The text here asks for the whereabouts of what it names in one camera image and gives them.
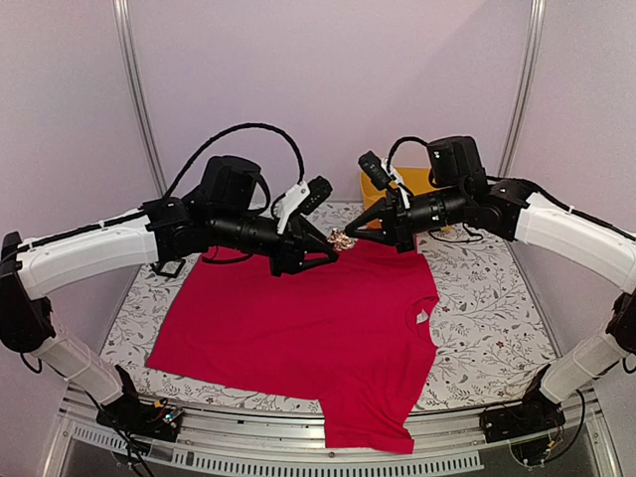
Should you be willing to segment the gold brooch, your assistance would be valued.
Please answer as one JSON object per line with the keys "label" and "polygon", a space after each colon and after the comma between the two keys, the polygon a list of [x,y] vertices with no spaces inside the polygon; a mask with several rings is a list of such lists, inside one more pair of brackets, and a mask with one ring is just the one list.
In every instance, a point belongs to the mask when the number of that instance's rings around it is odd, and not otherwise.
{"label": "gold brooch", "polygon": [[338,252],[352,249],[356,240],[350,238],[343,230],[333,229],[328,236],[328,243]]}

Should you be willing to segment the red t-shirt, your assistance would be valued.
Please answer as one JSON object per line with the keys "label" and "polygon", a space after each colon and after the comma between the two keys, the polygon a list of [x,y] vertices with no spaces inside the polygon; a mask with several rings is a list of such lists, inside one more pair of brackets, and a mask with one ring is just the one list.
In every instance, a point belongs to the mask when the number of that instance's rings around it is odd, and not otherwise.
{"label": "red t-shirt", "polygon": [[275,277],[257,256],[199,259],[163,321],[150,369],[315,399],[330,448],[410,454],[404,423],[436,355],[426,258],[359,241],[335,263]]}

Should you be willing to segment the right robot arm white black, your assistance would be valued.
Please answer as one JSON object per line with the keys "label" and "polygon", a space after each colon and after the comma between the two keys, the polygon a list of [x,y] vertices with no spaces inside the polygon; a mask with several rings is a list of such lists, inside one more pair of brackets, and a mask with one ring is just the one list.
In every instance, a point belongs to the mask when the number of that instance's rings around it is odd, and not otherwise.
{"label": "right robot arm white black", "polygon": [[486,410],[481,417],[487,430],[515,425],[534,433],[543,424],[561,424],[564,400],[635,351],[635,236],[565,205],[532,181],[488,175],[470,136],[441,138],[424,147],[433,189],[420,195],[403,183],[391,157],[369,151],[359,158],[365,175],[387,195],[347,225],[349,237],[407,252],[414,249],[415,235],[462,224],[546,249],[621,291],[609,322],[540,369],[520,404],[508,411]]}

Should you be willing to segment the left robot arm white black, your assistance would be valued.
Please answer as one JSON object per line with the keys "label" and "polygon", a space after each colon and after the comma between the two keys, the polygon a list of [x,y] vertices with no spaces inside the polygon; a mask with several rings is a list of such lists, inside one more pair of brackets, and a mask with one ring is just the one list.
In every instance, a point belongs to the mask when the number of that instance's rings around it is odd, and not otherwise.
{"label": "left robot arm white black", "polygon": [[306,219],[331,194],[318,176],[292,186],[271,217],[251,207],[255,189],[268,186],[260,167],[237,156],[209,159],[203,177],[184,198],[144,203],[114,219],[48,238],[5,235],[1,248],[1,342],[29,354],[82,387],[98,409],[127,431],[153,415],[129,375],[85,343],[55,329],[49,293],[115,269],[162,267],[213,246],[245,257],[266,256],[274,276],[296,274],[337,260],[327,239]]}

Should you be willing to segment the black open brooch box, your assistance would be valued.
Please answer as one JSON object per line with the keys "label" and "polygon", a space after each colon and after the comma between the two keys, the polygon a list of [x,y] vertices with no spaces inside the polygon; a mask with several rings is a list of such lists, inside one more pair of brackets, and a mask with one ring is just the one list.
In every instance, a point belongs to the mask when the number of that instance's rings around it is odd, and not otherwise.
{"label": "black open brooch box", "polygon": [[168,279],[178,278],[185,266],[185,259],[158,261],[150,264],[151,271],[159,276]]}

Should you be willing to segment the yellow plastic basket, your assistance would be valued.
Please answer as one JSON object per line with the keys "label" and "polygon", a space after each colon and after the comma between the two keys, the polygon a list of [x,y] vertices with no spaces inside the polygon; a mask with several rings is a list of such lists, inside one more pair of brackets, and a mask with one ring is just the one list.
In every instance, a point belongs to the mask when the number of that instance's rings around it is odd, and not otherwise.
{"label": "yellow plastic basket", "polygon": [[[430,172],[429,168],[397,167],[397,171],[403,178],[405,185],[416,195],[432,192],[434,190],[428,182],[428,174]],[[360,175],[360,183],[365,210],[387,195],[386,191],[378,190],[364,172]]]}

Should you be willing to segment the right aluminium frame post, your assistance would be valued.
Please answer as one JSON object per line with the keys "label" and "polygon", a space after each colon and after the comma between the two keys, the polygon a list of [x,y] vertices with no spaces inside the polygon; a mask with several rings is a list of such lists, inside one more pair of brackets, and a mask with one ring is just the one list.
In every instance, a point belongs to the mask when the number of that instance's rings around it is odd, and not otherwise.
{"label": "right aluminium frame post", "polygon": [[498,167],[499,176],[508,176],[511,172],[516,149],[521,137],[522,126],[531,96],[534,75],[540,54],[546,6],[546,0],[533,0],[531,2],[520,79],[513,104],[512,117]]}

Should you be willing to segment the aluminium frame post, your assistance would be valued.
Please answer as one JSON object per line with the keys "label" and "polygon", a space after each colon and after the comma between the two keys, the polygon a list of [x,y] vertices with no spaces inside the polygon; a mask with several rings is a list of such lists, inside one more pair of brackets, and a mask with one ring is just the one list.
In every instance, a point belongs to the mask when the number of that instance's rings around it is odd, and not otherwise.
{"label": "aluminium frame post", "polygon": [[118,42],[127,78],[133,112],[138,125],[143,151],[158,196],[167,191],[165,172],[160,161],[138,64],[130,5],[126,0],[112,2]]}
{"label": "aluminium frame post", "polygon": [[522,126],[531,96],[534,75],[540,54],[546,6],[546,0],[533,0],[531,2],[520,79],[513,104],[512,117],[498,167],[499,176],[508,176],[511,172],[516,149],[521,137]]}

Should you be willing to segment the aluminium front rail frame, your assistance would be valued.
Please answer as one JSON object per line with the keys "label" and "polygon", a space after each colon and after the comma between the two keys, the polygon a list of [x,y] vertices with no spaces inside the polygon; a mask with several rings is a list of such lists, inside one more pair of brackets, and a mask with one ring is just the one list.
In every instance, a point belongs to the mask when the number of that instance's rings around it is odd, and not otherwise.
{"label": "aluminium front rail frame", "polygon": [[530,453],[551,433],[488,442],[478,408],[416,412],[406,422],[411,454],[328,449],[316,414],[265,412],[203,404],[184,408],[175,442],[137,438],[133,464],[124,440],[96,423],[96,410],[67,390],[45,460],[45,476],[628,476],[592,389],[563,406],[553,461]]}

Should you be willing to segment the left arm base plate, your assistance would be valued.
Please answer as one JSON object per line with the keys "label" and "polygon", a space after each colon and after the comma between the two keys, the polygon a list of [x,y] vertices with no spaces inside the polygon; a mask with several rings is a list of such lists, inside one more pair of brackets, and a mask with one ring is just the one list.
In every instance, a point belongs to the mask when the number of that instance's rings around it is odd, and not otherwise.
{"label": "left arm base plate", "polygon": [[176,442],[184,412],[181,407],[169,405],[163,399],[144,403],[132,397],[121,397],[102,406],[96,422],[133,435]]}

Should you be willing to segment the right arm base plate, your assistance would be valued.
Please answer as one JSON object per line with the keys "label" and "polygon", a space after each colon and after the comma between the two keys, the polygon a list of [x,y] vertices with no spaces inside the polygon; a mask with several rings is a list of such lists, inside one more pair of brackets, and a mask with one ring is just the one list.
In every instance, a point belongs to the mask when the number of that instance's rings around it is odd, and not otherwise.
{"label": "right arm base plate", "polygon": [[561,406],[541,394],[523,397],[519,403],[486,408],[479,426],[488,443],[557,429],[565,424]]}

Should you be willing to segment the left aluminium frame post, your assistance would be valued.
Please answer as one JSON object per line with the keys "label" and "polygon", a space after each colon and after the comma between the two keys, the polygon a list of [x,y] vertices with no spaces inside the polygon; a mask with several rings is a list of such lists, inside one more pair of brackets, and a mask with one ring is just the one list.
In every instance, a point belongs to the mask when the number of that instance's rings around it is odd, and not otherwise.
{"label": "left aluminium frame post", "polygon": [[118,42],[127,78],[133,112],[138,125],[143,151],[158,196],[167,191],[165,172],[160,161],[138,64],[130,5],[126,0],[112,2]]}

